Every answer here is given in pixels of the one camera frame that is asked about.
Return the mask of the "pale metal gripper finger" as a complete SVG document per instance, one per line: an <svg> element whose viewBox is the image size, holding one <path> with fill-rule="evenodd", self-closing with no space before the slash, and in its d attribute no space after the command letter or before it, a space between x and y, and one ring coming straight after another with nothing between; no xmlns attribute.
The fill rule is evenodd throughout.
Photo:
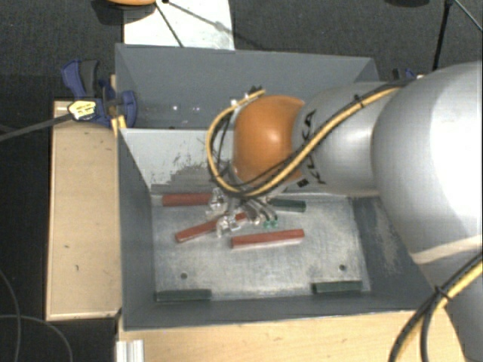
<svg viewBox="0 0 483 362"><path fill-rule="evenodd" d="M220 188L214 188L208 201L206 217L224 216L232 212L232 198Z"/></svg>
<svg viewBox="0 0 483 362"><path fill-rule="evenodd" d="M222 238L231 235L242 228L248 221L246 216L225 216L217 220L216 236Z"/></svg>

